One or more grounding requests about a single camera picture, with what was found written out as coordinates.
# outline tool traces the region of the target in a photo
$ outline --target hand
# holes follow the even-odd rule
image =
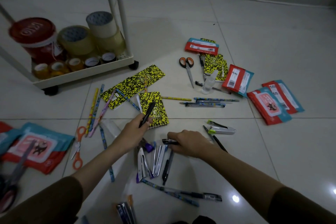
[[[144,117],[145,115],[140,113],[133,120],[128,122],[111,146],[117,146],[123,151],[123,154],[136,147],[152,123],[151,118],[148,118],[147,122],[139,128],[139,124]]]
[[[196,131],[183,130],[180,133],[169,132],[169,139],[178,141],[180,145],[170,145],[170,149],[176,153],[200,158],[206,147],[212,147],[211,144],[201,133]]]

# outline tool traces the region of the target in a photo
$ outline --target person's left hand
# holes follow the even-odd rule
[[[111,146],[117,146],[123,153],[136,147],[152,123],[151,118],[148,118],[147,122],[139,128],[140,122],[144,116],[143,113],[140,113],[133,120],[128,122]]]

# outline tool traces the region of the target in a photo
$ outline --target pink pencil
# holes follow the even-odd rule
[[[106,111],[107,111],[107,109],[108,109],[108,107],[109,107],[109,103],[111,102],[111,100],[112,100],[112,98],[113,98],[115,92],[116,92],[116,89],[113,90],[113,92],[112,92],[110,98],[107,100],[107,102],[106,102],[106,104],[105,104],[105,106],[104,106],[102,112],[100,113],[98,120],[95,121],[94,126],[93,126],[92,130],[91,130],[90,133],[89,133],[89,137],[92,137],[93,133],[95,132],[96,128],[98,127],[98,124],[99,124],[99,122],[102,120],[104,114],[106,113]]]

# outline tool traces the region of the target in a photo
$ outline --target red bucket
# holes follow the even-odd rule
[[[65,60],[63,48],[57,43],[55,25],[45,18],[27,18],[15,22],[8,31],[36,64],[50,64],[55,60]]]

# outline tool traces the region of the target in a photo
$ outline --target forearm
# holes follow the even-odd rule
[[[83,201],[99,183],[109,167],[125,153],[126,150],[122,149],[119,145],[111,144],[106,150],[98,154],[93,160],[72,175],[82,185]]]
[[[264,218],[272,198],[283,184],[245,162],[209,145],[200,157],[218,171]]]

